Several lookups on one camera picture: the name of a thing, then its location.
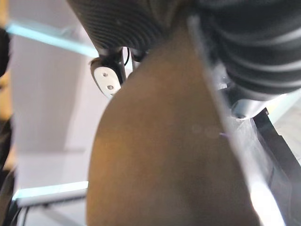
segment black ribbed rubber cover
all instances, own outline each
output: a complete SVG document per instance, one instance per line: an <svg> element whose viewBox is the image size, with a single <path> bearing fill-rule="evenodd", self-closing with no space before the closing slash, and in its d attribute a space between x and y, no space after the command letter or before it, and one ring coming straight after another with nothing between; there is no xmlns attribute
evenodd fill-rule
<svg viewBox="0 0 301 226"><path fill-rule="evenodd" d="M68 0L97 49L148 50L162 35L160 26L132 0Z"/></svg>
<svg viewBox="0 0 301 226"><path fill-rule="evenodd" d="M258 1L215 13L219 56L232 80L265 94L301 88L301 1Z"/></svg>

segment dark cable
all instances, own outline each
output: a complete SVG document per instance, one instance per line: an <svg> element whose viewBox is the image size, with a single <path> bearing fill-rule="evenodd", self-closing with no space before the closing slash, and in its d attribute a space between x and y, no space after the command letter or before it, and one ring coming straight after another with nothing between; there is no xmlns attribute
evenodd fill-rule
<svg viewBox="0 0 301 226"><path fill-rule="evenodd" d="M2 225L13 225L13 223L17 222L19 213L21 212L21 209L22 208L18 208L12 218L11 218L11 215L9 215L8 218L5 219L5 221L3 222Z"/></svg>
<svg viewBox="0 0 301 226"><path fill-rule="evenodd" d="M127 65L129 59L130 59L130 49L127 47L127 60L124 63L124 66Z"/></svg>
<svg viewBox="0 0 301 226"><path fill-rule="evenodd" d="M25 226L26 219L27 219L27 214L28 214L29 209L30 209L30 207L26 207L26 210L25 210L25 213L24 213L24 217L23 217L22 226Z"/></svg>

